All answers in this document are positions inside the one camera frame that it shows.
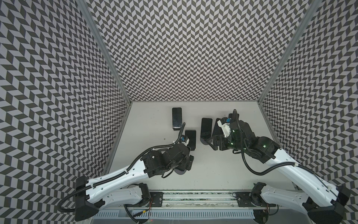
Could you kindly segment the grey round-base phone stand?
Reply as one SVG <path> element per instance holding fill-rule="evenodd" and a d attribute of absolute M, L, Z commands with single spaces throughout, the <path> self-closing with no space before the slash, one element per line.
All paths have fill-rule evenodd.
<path fill-rule="evenodd" d="M 174 172 L 176 174 L 178 174 L 178 175 L 183 175 L 183 174 L 185 174 L 187 172 L 187 170 L 186 169 L 185 170 L 179 170 L 179 169 L 175 168 Z"/>

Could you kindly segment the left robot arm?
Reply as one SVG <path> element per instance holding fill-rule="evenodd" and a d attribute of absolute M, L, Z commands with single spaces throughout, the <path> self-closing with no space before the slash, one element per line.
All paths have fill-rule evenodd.
<path fill-rule="evenodd" d="M 150 150 L 133 166 L 127 166 L 102 177 L 76 179 L 75 221 L 96 215 L 100 209 L 110 205 L 145 205 L 150 200 L 147 184 L 140 180 L 156 175 L 164 176 L 168 171 L 185 173 L 192 168 L 194 156 L 184 143 L 159 150 Z"/>

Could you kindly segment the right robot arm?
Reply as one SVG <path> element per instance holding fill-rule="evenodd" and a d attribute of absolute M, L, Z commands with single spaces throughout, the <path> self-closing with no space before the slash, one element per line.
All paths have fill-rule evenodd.
<path fill-rule="evenodd" d="M 241 155 L 245 167 L 257 176 L 277 170 L 298 188 L 282 190 L 257 182 L 249 193 L 253 206 L 281 205 L 307 215 L 315 224 L 339 224 L 345 215 L 351 191 L 320 178 L 313 170 L 293 159 L 268 137 L 257 137 L 248 123 L 224 117 L 217 121 L 222 130 L 204 142 L 213 150 L 233 150 Z"/>

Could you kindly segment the grey round stand centre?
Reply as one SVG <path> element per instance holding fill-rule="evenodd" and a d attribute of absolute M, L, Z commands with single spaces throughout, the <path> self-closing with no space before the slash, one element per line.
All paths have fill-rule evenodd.
<path fill-rule="evenodd" d="M 208 139 L 200 138 L 200 141 L 203 145 L 212 145 L 213 139 L 212 138 L 208 138 Z"/>

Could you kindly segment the white ribbed vent strip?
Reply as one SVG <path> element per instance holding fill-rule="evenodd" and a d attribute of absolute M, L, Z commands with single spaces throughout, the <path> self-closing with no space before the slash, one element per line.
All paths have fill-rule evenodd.
<path fill-rule="evenodd" d="M 124 210 L 100 211 L 93 219 L 130 218 Z M 175 219 L 175 220 L 206 220 L 206 219 L 254 219 L 253 210 L 153 210 L 135 219 Z"/>

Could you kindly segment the aluminium front rail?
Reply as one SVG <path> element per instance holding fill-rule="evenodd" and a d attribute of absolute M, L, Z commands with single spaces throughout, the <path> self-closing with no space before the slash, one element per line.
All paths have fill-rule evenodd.
<path fill-rule="evenodd" d="M 151 198 L 149 190 L 141 190 L 139 187 L 131 187 L 128 189 L 120 189 L 113 193 L 106 194 L 104 198 L 98 200 L 94 204 L 99 209 L 108 209 L 122 207 L 123 205 L 134 205 L 144 202 Z M 239 207 L 236 199 L 232 196 L 233 191 L 162 191 L 164 192 L 162 208 L 227 208 Z M 252 193 L 260 195 L 266 203 L 272 203 L 289 209 L 304 211 L 303 203 L 309 201 L 307 194 L 300 191 L 285 191 L 272 187 L 268 191 L 261 193 Z"/>

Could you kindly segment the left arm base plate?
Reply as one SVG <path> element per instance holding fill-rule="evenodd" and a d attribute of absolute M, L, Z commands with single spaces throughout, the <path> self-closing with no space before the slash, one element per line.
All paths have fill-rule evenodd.
<path fill-rule="evenodd" d="M 137 203 L 134 205 L 128 204 L 127 207 L 129 208 L 144 208 L 144 207 L 149 207 L 150 205 L 152 205 L 152 207 L 162 207 L 163 204 L 163 197 L 164 197 L 164 192 L 161 191 L 154 191 L 154 192 L 150 192 L 151 194 L 151 198 L 141 202 L 141 203 Z"/>

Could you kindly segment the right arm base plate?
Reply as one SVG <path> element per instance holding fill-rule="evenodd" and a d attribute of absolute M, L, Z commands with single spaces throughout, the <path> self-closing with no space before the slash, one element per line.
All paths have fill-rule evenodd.
<path fill-rule="evenodd" d="M 239 207 L 271 208 L 277 206 L 276 204 L 266 203 L 260 195 L 248 191 L 234 192 L 232 196 L 236 199 Z"/>

